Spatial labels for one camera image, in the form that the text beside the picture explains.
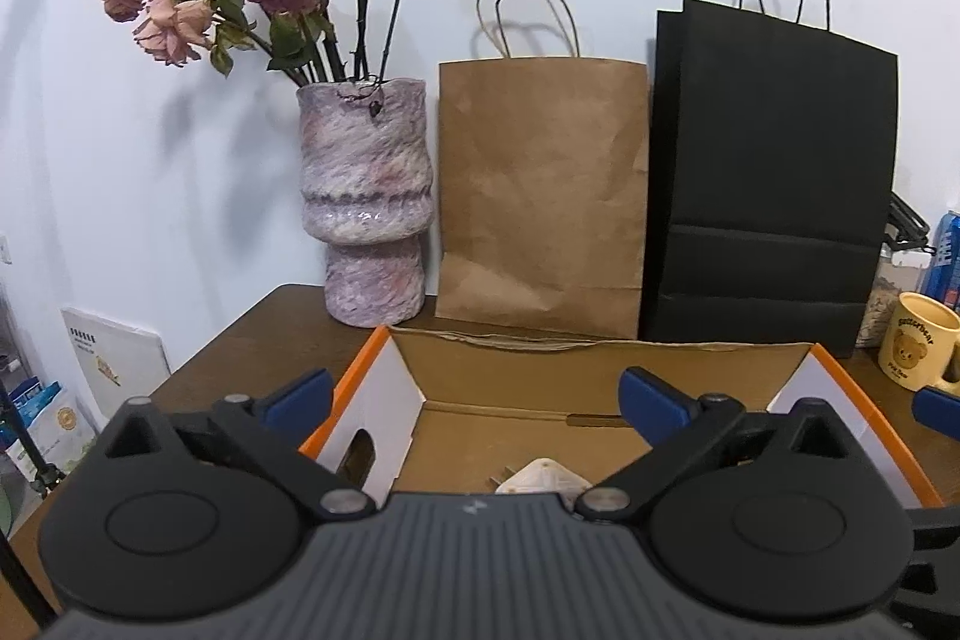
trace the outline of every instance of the black paper bag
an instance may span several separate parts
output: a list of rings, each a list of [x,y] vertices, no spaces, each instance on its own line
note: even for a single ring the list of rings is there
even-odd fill
[[[889,52],[707,1],[659,13],[641,337],[850,354],[897,112]]]

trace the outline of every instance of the marbled ceramic vase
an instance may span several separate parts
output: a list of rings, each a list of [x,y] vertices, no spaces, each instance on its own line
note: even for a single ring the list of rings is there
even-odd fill
[[[426,85],[392,79],[300,88],[304,229],[328,244],[326,309],[351,326],[424,306],[419,234],[433,220]]]

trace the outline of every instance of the brown tabletop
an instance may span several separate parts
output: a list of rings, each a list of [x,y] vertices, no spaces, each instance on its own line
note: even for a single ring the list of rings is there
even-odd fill
[[[404,325],[467,333],[524,333],[437,319],[434,305],[434,298],[428,297],[424,311]],[[152,398],[167,411],[203,410],[228,393],[265,396],[311,369],[325,367],[339,378],[369,333],[333,320],[326,313],[321,287],[282,286],[176,370]],[[868,353],[857,351],[841,363],[913,451],[944,501],[960,503],[960,442],[914,421],[910,392],[889,381]],[[49,501],[13,536],[13,548],[52,598],[37,557],[37,530],[48,507]],[[30,618],[0,582],[0,638],[27,640],[34,633]]]

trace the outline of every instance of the bear illustration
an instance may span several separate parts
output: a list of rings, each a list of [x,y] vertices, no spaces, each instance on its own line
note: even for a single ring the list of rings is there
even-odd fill
[[[913,369],[925,356],[926,345],[918,342],[912,336],[906,335],[904,330],[896,330],[894,334],[894,362],[897,366],[901,369]]]

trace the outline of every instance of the open box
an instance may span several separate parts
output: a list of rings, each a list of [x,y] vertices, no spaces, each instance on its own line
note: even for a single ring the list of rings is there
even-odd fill
[[[785,413],[827,399],[904,506],[942,506],[867,395],[820,345],[665,345],[523,339],[380,327],[334,391],[301,453],[353,471],[383,504],[391,490],[488,493],[492,477],[553,458],[599,482],[650,448],[620,417],[623,370],[642,366],[691,397],[733,396]]]

